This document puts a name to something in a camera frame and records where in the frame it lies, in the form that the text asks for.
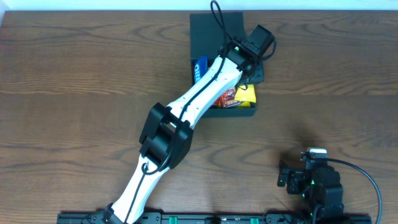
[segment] white backdrop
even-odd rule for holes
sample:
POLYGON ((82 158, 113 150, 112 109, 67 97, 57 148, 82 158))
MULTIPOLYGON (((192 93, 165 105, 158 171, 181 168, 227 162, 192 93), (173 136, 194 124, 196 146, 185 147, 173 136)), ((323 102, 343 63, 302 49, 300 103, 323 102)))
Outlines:
MULTIPOLYGON (((210 0, 3 0, 11 10, 209 10, 210 0)), ((218 0, 235 9, 398 10, 398 0, 218 0)))

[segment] box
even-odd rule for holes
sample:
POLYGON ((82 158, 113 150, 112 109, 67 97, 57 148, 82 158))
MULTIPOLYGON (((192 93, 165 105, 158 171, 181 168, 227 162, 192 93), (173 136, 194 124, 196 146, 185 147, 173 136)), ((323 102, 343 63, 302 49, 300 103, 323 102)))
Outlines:
MULTIPOLYGON (((243 26, 242 12, 224 12, 225 27, 231 37, 242 37, 247 39, 243 26)), ((191 77, 192 85, 195 84, 195 63, 202 56, 208 56, 210 67, 214 59, 219 55, 218 50, 223 45, 223 31, 216 23, 211 13, 190 15, 190 37, 191 37, 191 77)), ((262 63, 256 68, 254 76, 249 80, 251 84, 264 81, 264 68, 262 63)), ((253 116, 257 105, 251 103, 250 108, 223 108, 208 109, 203 118, 222 118, 253 116)))

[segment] blue package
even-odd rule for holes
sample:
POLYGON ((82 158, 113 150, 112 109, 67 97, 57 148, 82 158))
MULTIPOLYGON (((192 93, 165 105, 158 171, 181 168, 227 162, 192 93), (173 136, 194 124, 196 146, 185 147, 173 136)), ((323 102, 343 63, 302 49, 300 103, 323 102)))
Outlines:
POLYGON ((200 57, 197 60, 197 62, 195 64, 195 68, 193 69, 193 72, 195 74, 195 83, 197 83, 207 72, 207 56, 206 55, 200 57))

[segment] wooden table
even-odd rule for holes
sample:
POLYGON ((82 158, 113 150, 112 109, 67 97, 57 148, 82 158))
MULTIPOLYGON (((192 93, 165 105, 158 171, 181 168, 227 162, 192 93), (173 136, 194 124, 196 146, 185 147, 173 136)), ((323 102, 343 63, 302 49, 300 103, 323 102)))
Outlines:
MULTIPOLYGON (((118 199, 150 108, 190 88, 190 12, 6 12, 0 28, 0 223, 55 223, 118 199)), ((147 206, 165 212, 294 209, 281 157, 307 146, 357 164, 398 219, 398 12, 251 11, 279 46, 251 118, 203 119, 147 206)), ((359 172, 340 172, 347 212, 377 213, 359 172)))

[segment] open box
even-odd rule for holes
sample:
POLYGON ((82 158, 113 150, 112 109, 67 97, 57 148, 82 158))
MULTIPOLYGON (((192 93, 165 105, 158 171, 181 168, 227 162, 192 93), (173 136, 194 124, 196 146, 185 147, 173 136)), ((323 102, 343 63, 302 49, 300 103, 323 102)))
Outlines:
MULTIPOLYGON (((243 26, 242 12, 223 13, 225 27, 231 37, 242 37, 247 39, 243 26)), ((190 15, 190 37, 191 37, 191 78, 192 85, 195 84, 195 63, 203 55, 208 57, 210 67, 218 56, 218 50, 223 45, 223 31, 216 23, 213 15, 191 14, 190 15)), ((249 79, 249 84, 258 84, 264 81, 264 68, 262 63, 257 66, 254 76, 249 79)), ((204 118, 223 118, 253 116, 257 110, 256 103, 251 103, 250 108, 210 108, 203 115, 204 118)))

